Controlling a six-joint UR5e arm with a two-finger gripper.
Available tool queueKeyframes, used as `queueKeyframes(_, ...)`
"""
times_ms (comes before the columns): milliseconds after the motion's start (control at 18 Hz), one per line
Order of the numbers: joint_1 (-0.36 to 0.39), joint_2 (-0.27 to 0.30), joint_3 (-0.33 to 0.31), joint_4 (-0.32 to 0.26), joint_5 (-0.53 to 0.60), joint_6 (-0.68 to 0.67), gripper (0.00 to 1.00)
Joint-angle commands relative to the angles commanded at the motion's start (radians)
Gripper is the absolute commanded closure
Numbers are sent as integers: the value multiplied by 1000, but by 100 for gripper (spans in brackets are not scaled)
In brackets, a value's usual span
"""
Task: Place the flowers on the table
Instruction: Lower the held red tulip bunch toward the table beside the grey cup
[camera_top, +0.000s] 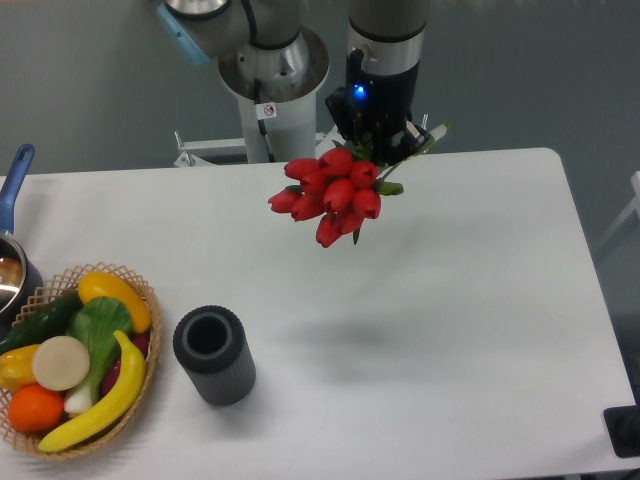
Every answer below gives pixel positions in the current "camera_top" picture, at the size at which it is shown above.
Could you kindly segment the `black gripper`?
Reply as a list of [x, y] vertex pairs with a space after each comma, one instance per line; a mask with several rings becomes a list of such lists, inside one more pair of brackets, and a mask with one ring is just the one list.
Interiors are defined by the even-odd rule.
[[349, 69], [345, 85], [325, 99], [341, 145], [352, 150], [380, 148], [383, 165], [398, 164], [424, 150], [432, 136], [410, 121], [417, 76], [417, 66], [390, 76]]

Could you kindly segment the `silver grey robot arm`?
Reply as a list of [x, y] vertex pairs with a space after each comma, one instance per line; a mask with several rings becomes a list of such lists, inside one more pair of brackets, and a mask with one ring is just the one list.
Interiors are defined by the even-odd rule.
[[[325, 100], [337, 133], [394, 165], [430, 139], [414, 122], [427, 1], [352, 1], [345, 80]], [[323, 40], [298, 1], [163, 1], [160, 23], [189, 62], [218, 64], [236, 97], [250, 163], [316, 153], [316, 94], [329, 71]]]

